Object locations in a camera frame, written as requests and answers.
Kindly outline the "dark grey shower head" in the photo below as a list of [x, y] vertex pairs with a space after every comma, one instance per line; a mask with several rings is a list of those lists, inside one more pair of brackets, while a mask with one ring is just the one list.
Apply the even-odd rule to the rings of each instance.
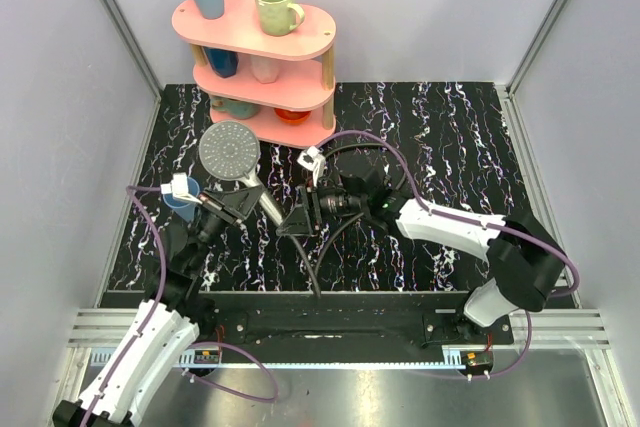
[[214, 178], [261, 187], [259, 203], [263, 211], [276, 227], [283, 223], [282, 208], [258, 177], [260, 142], [249, 127], [234, 120], [214, 123], [202, 135], [198, 154], [203, 168]]

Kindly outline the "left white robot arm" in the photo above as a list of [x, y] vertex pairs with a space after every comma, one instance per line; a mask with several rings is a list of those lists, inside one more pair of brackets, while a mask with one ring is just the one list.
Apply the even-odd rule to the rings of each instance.
[[56, 426], [137, 426], [150, 400], [189, 346], [216, 332], [215, 303], [200, 288], [206, 257], [229, 227], [240, 226], [263, 193], [259, 186], [205, 190], [191, 198], [194, 220], [149, 227], [159, 258], [157, 277], [100, 374], [75, 400], [54, 409]]

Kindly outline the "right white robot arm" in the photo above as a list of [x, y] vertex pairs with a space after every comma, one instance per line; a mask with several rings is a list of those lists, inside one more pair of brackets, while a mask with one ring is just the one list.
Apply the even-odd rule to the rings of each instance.
[[329, 218], [365, 220], [383, 234], [438, 243], [486, 262], [489, 280], [471, 291], [453, 321], [455, 334], [466, 343], [480, 341], [506, 314], [545, 308], [564, 264], [559, 245], [533, 214], [443, 207], [349, 159], [329, 176], [326, 157], [315, 147], [303, 150], [298, 163], [311, 172], [311, 181], [299, 187], [299, 201], [278, 227], [279, 235], [312, 236]]

